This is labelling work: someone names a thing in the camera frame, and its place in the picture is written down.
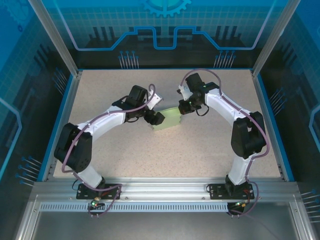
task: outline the gear graphic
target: gear graphic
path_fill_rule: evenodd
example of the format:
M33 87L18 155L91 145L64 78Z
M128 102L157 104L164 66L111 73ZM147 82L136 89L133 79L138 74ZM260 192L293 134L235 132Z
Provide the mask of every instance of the gear graphic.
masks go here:
M6 7L10 16L22 25L29 16L29 6L27 0L0 0L0 7Z
M171 17L174 14L180 14L181 10L187 9L186 5L191 4L191 0L141 0L144 10L149 10L150 14L157 17Z

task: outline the blue printed backdrop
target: blue printed backdrop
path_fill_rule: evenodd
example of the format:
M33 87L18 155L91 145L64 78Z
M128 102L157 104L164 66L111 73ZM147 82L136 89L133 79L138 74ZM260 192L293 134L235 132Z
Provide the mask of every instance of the blue printed backdrop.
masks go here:
M13 239L70 72L27 0L0 0L0 239ZM26 172L19 168L28 168Z
M249 68L286 3L287 0L44 1L80 68L122 68L126 62L121 51L135 51L142 68Z
M261 70L302 192L320 190L320 2L302 0Z

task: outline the green block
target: green block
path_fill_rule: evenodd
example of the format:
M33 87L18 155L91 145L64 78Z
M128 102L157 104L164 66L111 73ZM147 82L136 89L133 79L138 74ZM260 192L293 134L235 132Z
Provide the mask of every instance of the green block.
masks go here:
M165 119L161 124L152 126L154 131L171 128L180 124L181 113L178 107L168 108L159 111L159 113L161 113L165 117Z

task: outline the black mounting plate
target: black mounting plate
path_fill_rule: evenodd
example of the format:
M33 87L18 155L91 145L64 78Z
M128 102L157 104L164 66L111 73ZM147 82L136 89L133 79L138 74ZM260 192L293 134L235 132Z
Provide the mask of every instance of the black mounting plate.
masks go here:
M255 198L253 192L252 184L247 185L247 190L252 191L250 193L250 199ZM206 186L206 191L210 193L211 200L247 200L248 196L242 192L241 194L235 194L234 196L229 196L224 183L214 183L208 184Z
M113 187L115 185L118 185L118 184L105 183L104 189ZM113 200L115 195L117 194L118 190L119 190L119 188L117 187L115 189L108 191L107 194L104 194L106 192L102 192L103 195L101 196L101 199L102 200ZM116 200L120 199L120 194L121 194L121 192L116 197ZM91 190L90 188L86 187L82 183L79 184L78 190L76 193L76 199L78 199L78 200L93 200L95 197L98 197L98 196L99 196L98 191Z

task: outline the beige tabletop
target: beige tabletop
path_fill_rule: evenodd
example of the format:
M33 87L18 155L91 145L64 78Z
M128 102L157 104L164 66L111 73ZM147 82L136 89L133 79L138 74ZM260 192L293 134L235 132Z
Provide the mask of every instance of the beige tabletop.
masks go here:
M155 84L156 92L164 98L155 110L177 107L182 98L176 91L188 71L84 70L69 122L76 125L101 114L129 94L133 85L148 88ZM251 112L261 112L249 70L215 72L229 98ZM205 83L218 83L208 72L199 75ZM91 163L104 177L225 177L234 159L231 134L232 127L213 109L203 117L184 115L180 125L159 131L140 119L117 126L99 138L92 147ZM53 176L71 177L61 172L61 166L58 161ZM254 162L249 175L280 176L272 148Z

